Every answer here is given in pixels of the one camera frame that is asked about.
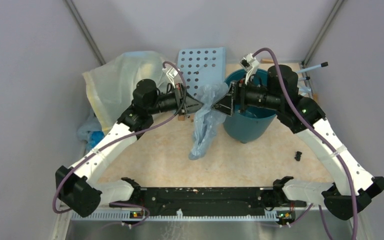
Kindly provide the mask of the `light blue trash bag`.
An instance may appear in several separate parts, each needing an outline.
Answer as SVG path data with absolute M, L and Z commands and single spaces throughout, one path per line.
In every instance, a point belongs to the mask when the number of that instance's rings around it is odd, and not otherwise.
M 198 88 L 196 99 L 203 106 L 194 115 L 193 146 L 188 155 L 190 160 L 198 160 L 206 155 L 217 135 L 218 127 L 225 122 L 226 115 L 213 110 L 212 105 L 224 97 L 228 89 L 224 82 Z

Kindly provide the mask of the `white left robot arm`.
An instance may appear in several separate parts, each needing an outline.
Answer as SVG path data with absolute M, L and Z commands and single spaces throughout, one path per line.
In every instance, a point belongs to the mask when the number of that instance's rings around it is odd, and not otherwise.
M 128 178 L 116 182 L 99 183 L 107 167 L 145 132 L 158 128 L 153 116 L 174 112 L 175 116 L 196 113 L 203 103 L 187 93 L 179 83 L 168 93 L 160 92 L 151 79 L 140 80 L 132 92 L 131 105 L 116 120 L 108 134 L 82 159 L 70 167 L 61 166 L 55 172 L 56 192 L 53 210 L 57 214 L 56 201 L 60 200 L 69 210 L 81 217 L 91 215 L 100 205 L 123 201 L 134 207 L 140 202 L 138 185 Z

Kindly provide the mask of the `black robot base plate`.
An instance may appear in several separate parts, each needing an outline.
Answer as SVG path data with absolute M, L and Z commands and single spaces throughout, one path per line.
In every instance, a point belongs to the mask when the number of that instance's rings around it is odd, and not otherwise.
M 304 201 L 278 200 L 272 187 L 147 187 L 133 191 L 128 203 L 149 209 L 151 216 L 262 216 L 276 208 L 306 207 Z

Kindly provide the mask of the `teal plastic trash bin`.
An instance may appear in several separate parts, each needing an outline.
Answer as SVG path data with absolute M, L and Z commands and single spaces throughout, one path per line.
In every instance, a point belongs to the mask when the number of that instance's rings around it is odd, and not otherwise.
M 245 70 L 236 70 L 226 77 L 224 83 L 230 85 L 231 82 L 236 82 L 245 75 Z M 252 82 L 266 86 L 267 77 L 267 71 L 259 68 Z M 261 137 L 276 117 L 276 112 L 271 109 L 250 106 L 245 113 L 238 113 L 238 110 L 239 105 L 236 105 L 234 115 L 227 116 L 222 125 L 231 138 L 243 144 L 255 141 Z

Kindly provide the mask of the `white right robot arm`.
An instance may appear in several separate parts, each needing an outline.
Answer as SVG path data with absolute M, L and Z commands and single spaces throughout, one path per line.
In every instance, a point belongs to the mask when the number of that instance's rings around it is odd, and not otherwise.
M 333 182 L 312 182 L 283 177 L 273 183 L 272 203 L 292 201 L 317 204 L 341 220 L 355 217 L 384 191 L 384 177 L 365 170 L 334 133 L 324 111 L 311 98 L 299 94 L 299 76 L 289 66 L 271 66 L 266 84 L 244 78 L 233 80 L 228 92 L 212 108 L 227 116 L 248 108 L 275 111 L 279 121 L 300 138 L 331 175 Z

